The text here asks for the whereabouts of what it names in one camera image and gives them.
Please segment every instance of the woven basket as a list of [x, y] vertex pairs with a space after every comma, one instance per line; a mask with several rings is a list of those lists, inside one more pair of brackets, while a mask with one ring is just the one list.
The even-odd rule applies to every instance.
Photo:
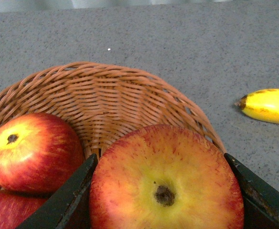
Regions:
[[148, 72], [74, 62], [29, 75], [0, 93], [0, 126], [26, 113], [46, 112], [77, 132], [85, 157], [98, 157], [123, 135], [153, 124], [192, 129], [225, 148], [203, 111]]

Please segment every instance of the gray countertop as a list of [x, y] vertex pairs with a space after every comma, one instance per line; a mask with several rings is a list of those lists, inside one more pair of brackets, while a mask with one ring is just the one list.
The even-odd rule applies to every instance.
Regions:
[[230, 154], [279, 191], [279, 125], [233, 105], [279, 88], [279, 0], [0, 13], [0, 91], [75, 61], [161, 77], [203, 109]]

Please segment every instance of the granite countertop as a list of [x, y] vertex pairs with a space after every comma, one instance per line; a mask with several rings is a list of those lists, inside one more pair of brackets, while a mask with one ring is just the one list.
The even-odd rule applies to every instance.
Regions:
[[75, 61], [161, 77], [202, 108], [231, 155], [279, 191], [279, 125], [234, 107], [249, 92], [279, 88], [279, 0], [0, 13], [0, 91]]

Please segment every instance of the yellow-red apple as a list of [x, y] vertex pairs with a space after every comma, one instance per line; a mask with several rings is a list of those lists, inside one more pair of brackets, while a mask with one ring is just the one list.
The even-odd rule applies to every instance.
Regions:
[[25, 114], [0, 127], [0, 186], [54, 193], [84, 162], [80, 140], [63, 119]]
[[223, 154], [203, 136], [152, 125], [114, 142], [90, 188], [92, 229], [242, 229], [244, 206]]
[[0, 229], [16, 228], [46, 200], [0, 191]]

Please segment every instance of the banana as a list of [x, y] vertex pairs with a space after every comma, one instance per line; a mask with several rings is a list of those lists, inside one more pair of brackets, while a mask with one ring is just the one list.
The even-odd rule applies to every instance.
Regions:
[[279, 89], [263, 89], [249, 93], [235, 105], [251, 118], [279, 124]]

